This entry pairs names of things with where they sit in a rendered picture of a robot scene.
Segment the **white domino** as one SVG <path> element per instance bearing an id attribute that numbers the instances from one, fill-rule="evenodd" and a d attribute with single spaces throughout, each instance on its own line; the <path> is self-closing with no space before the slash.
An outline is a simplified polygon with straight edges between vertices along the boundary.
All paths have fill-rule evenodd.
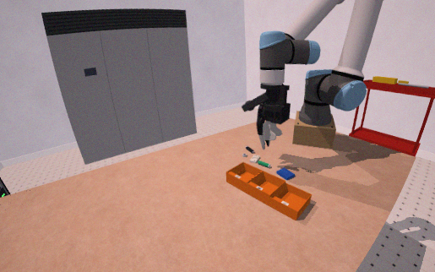
<path id="1" fill-rule="evenodd" d="M 252 157 L 252 159 L 250 160 L 250 162 L 252 162 L 252 163 L 256 163 L 256 162 L 258 161 L 259 158 L 260 158 L 260 155 L 254 155 L 254 156 Z"/>

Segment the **orange three-compartment bin rack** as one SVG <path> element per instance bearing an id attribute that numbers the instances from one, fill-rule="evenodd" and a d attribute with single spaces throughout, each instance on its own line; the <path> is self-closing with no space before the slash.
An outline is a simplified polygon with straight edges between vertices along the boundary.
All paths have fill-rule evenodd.
<path id="1" fill-rule="evenodd" d="M 309 204 L 310 193 L 245 162 L 226 172 L 226 182 L 293 220 Z"/>

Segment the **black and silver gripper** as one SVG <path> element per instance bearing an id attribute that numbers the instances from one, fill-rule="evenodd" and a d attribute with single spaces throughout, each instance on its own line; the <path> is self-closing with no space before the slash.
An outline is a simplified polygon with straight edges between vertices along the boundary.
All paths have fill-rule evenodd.
<path id="1" fill-rule="evenodd" d="M 259 104 L 257 118 L 258 136 L 262 148 L 265 150 L 265 141 L 267 146 L 269 146 L 270 140 L 276 140 L 276 136 L 281 136 L 282 134 L 282 131 L 276 127 L 276 124 L 282 124 L 290 119 L 291 103 L 286 103 L 287 90 L 290 89 L 290 86 L 284 84 L 260 84 L 260 88 L 265 90 L 270 89 L 266 90 L 269 99 Z"/>

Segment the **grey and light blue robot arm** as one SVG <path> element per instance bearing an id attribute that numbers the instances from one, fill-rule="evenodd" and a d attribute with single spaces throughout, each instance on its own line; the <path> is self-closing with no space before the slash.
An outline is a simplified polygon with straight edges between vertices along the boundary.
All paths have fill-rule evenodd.
<path id="1" fill-rule="evenodd" d="M 285 31 L 260 35 L 260 83 L 282 85 L 285 64 L 314 64 L 320 57 L 316 41 L 305 40 L 337 5 L 345 0 L 313 0 Z M 299 120 L 313 126 L 331 123 L 330 106 L 352 111 L 363 102 L 367 87 L 362 68 L 383 0 L 355 0 L 345 42 L 336 68 L 306 73 L 304 103 Z M 288 40 L 290 39 L 290 40 Z M 325 103 L 324 103 L 325 102 Z"/>

